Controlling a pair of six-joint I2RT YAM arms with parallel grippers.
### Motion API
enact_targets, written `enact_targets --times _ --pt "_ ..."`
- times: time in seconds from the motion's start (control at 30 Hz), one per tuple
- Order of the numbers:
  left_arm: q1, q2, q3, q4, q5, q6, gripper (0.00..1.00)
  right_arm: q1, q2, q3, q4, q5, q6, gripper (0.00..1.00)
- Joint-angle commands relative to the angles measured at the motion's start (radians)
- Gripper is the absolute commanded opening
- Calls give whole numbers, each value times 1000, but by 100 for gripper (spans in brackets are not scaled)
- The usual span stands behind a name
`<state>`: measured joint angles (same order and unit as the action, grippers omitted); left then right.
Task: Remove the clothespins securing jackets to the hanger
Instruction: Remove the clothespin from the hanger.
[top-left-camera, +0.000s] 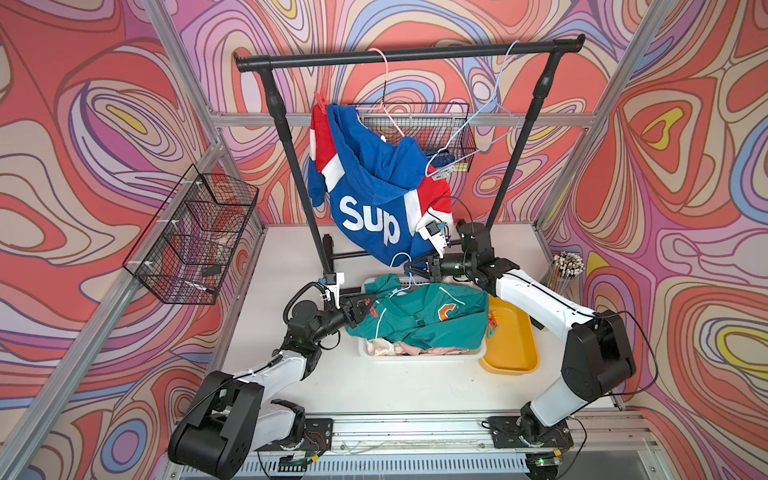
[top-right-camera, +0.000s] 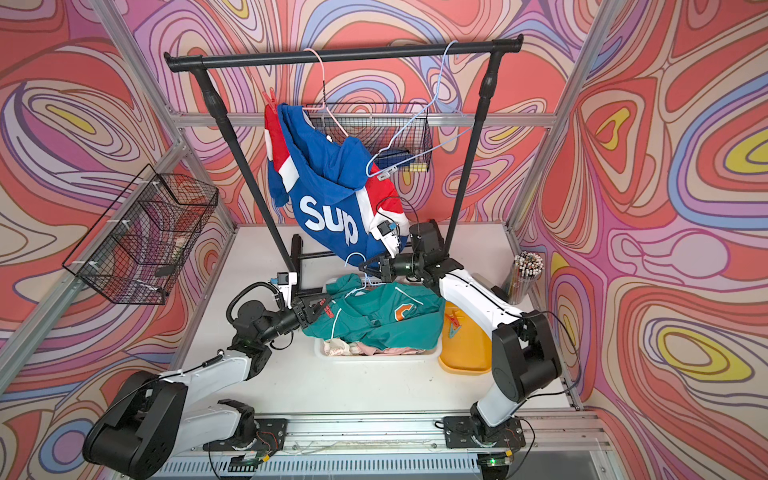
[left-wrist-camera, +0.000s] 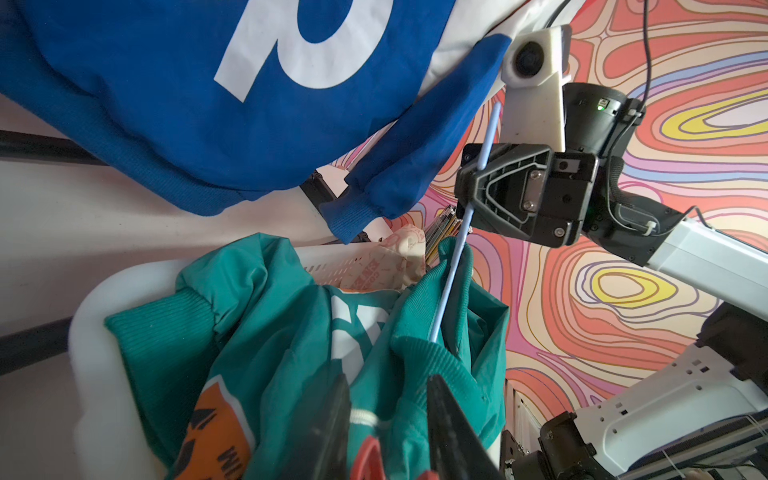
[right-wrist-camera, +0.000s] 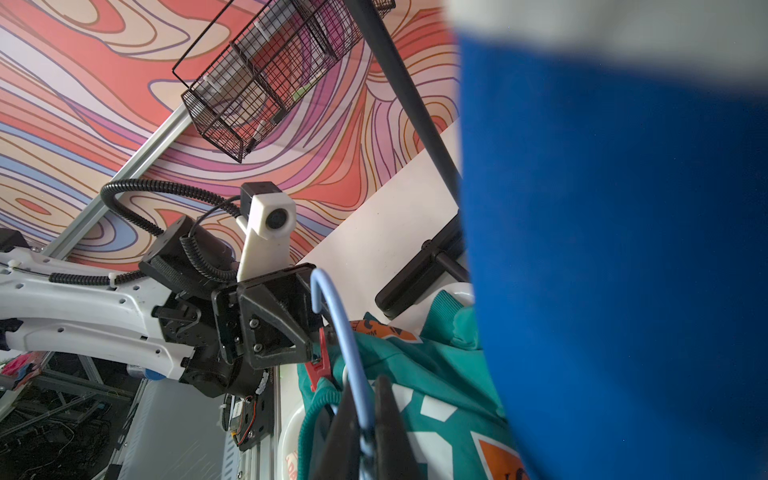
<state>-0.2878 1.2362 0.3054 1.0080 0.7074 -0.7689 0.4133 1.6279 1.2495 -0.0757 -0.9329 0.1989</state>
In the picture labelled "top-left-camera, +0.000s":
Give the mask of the light blue hanger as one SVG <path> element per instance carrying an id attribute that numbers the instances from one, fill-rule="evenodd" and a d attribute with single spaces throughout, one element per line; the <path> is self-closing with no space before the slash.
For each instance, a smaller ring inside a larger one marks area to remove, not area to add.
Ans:
<path id="1" fill-rule="evenodd" d="M 442 166 L 439 166 L 438 168 L 436 168 L 436 169 L 432 170 L 432 165 L 433 165 L 433 162 L 434 162 L 434 160 L 435 160 L 436 158 L 443 158 L 443 157 L 447 157 L 447 155 L 450 153 L 450 147 L 451 147 L 451 144 L 453 143 L 454 139 L 455 139 L 455 138 L 457 138 L 458 136 L 460 136 L 460 135 L 462 134 L 463 130 L 464 130 L 466 127 L 469 127 L 469 126 L 470 126 L 470 124 L 471 124 L 472 120 L 473 120 L 473 119 L 474 119 L 476 116 L 478 116 L 478 115 L 479 115 L 479 114 L 481 114 L 481 113 L 484 113 L 484 112 L 485 112 L 485 111 L 486 111 L 488 108 L 499 108 L 499 109 L 501 109 L 503 112 L 507 113 L 509 116 L 511 116 L 511 115 L 512 115 L 512 113 L 511 113 L 511 112 L 510 112 L 510 111 L 509 111 L 509 110 L 508 110 L 506 107 L 504 107 L 504 106 L 503 106 L 503 104 L 502 104 L 502 103 L 501 103 L 501 102 L 498 100 L 498 94 L 499 94 L 499 90 L 500 90 L 500 83 L 501 83 L 501 79 L 503 78 L 503 72 L 504 72 L 504 70 L 507 68 L 507 65 L 508 65 L 508 59 L 509 59 L 509 57 L 510 57 L 510 54 L 511 54 L 511 52 L 512 52 L 513 48 L 514 48 L 516 45 L 518 45 L 519 43 L 520 43 L 520 41 L 519 41 L 519 40 L 515 40 L 514 42 L 512 42 L 512 43 L 510 44 L 509 48 L 507 49 L 507 51 L 506 51 L 506 53 L 505 53 L 505 56 L 504 56 L 504 60 L 503 60 L 503 62 L 502 62 L 502 67 L 501 67 L 501 69 L 499 70 L 499 72 L 498 72 L 498 75 L 496 76 L 496 79 L 495 79 L 495 82 L 494 82 L 494 85 L 493 85 L 493 89 L 492 89 L 491 93 L 489 94 L 489 98 L 488 98 L 488 101 L 487 101 L 486 103 L 484 103 L 484 104 L 481 104 L 480 106 L 478 106 L 478 107 L 477 107 L 477 109 L 476 109 L 476 111 L 475 111 L 475 112 L 474 112 L 474 113 L 473 113 L 471 116 L 469 116 L 469 117 L 468 117 L 468 118 L 465 120 L 465 122 L 464 122 L 462 125 L 460 125 L 460 126 L 459 126 L 459 127 L 458 127 L 458 128 L 457 128 L 457 129 L 456 129 L 454 132 L 453 132 L 453 134 L 452 134 L 452 135 L 449 137 L 449 139 L 447 140 L 446 144 L 445 144 L 445 145 L 444 145 L 442 148 L 438 149 L 438 150 L 437 150 L 437 151 L 436 151 L 436 152 L 435 152 L 435 153 L 434 153 L 434 154 L 433 154 L 433 155 L 432 155 L 432 156 L 429 158 L 429 160 L 428 160 L 428 163 L 427 163 L 427 165 L 426 165 L 426 168 L 425 168 L 425 175 L 426 175 L 427 177 L 429 177 L 429 178 L 432 178 L 432 176 L 434 175 L 434 173 L 435 173 L 436 171 L 439 171 L 439 170 L 442 170 L 442 169 L 451 169 L 451 168 L 452 168 L 452 167 L 453 167 L 455 164 L 461 163 L 461 162 L 462 162 L 462 161 L 464 161 L 465 159 L 467 159 L 467 158 L 469 158 L 470 156 L 472 156 L 472 155 L 474 155 L 474 154 L 476 154 L 476 153 L 477 153 L 477 150 L 474 150 L 474 151 L 471 151 L 471 152 L 469 152 L 469 153 L 467 153 L 467 154 L 465 154 L 465 155 L 463 155 L 463 156 L 461 156 L 461 157 L 459 157 L 457 154 L 453 154 L 453 155 L 452 155 L 452 161 L 451 161 L 451 162 L 449 162 L 449 163 L 446 163 L 446 164 L 444 164 L 444 165 L 442 165 Z"/>

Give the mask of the blue red white jacket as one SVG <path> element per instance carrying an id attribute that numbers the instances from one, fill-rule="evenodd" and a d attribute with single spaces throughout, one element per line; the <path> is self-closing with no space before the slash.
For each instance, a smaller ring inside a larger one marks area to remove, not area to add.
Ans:
<path id="1" fill-rule="evenodd" d="M 389 265 L 435 253 L 417 230 L 433 220 L 454 225 L 450 186 L 425 175 L 427 156 L 405 137 L 398 145 L 365 127 L 353 106 L 328 104 L 311 112 L 308 193 L 314 207 L 328 206 L 340 231 Z"/>

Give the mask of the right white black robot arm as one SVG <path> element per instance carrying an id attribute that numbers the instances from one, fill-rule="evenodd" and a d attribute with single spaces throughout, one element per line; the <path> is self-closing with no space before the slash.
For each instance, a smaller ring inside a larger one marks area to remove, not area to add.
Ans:
<path id="1" fill-rule="evenodd" d="M 526 403 L 511 428 L 516 440 L 540 447 L 557 438 L 565 420 L 629 380 L 636 364 L 625 322 L 611 310 L 597 312 L 563 297 L 495 254 L 490 230 L 461 221 L 461 250 L 429 253 L 403 264 L 406 273 L 432 283 L 464 277 L 489 295 L 528 314 L 564 345 L 560 377 Z"/>

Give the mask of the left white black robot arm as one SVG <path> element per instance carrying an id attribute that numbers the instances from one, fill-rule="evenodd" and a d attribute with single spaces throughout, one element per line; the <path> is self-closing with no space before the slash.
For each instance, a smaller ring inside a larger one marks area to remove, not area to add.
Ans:
<path id="1" fill-rule="evenodd" d="M 238 374 L 208 374 L 173 430 L 167 455 L 216 479 L 232 478 L 253 451 L 293 449 L 307 438 L 305 408 L 276 397 L 315 370 L 322 341 L 358 326 L 375 305 L 374 294 L 340 296 L 319 282 L 304 285 L 282 312 L 286 333 L 264 364 Z"/>

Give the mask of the green jacket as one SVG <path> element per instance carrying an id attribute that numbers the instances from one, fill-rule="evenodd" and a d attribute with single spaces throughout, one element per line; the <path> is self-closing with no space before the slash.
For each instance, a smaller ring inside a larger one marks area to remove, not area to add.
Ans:
<path id="1" fill-rule="evenodd" d="M 476 288 L 428 283 L 401 289 L 399 277 L 380 276 L 363 285 L 363 292 L 375 294 L 379 318 L 368 314 L 346 332 L 365 340 L 385 339 L 422 349 L 480 347 L 489 320 L 489 295 Z"/>

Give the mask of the blue hanger of green jacket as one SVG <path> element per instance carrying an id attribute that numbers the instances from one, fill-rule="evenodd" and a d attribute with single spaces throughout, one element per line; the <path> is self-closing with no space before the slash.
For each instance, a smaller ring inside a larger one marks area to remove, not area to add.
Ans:
<path id="1" fill-rule="evenodd" d="M 412 256 L 405 251 L 395 253 L 389 263 L 390 268 L 401 267 L 405 269 L 407 264 L 412 260 Z M 401 281 L 401 289 L 408 290 L 415 286 L 416 282 L 414 276 L 411 273 L 406 272 L 406 280 Z"/>

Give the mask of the pink printed jacket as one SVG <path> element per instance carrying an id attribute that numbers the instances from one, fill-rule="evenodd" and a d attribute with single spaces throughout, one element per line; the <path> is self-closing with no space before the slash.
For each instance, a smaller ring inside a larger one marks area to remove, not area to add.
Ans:
<path id="1" fill-rule="evenodd" d="M 360 339 L 359 350 L 362 356 L 370 357 L 482 357 L 486 353 L 486 346 L 484 343 L 481 343 L 480 347 L 474 350 L 455 347 L 435 347 L 422 349 L 403 342 L 392 343 L 385 339 Z"/>

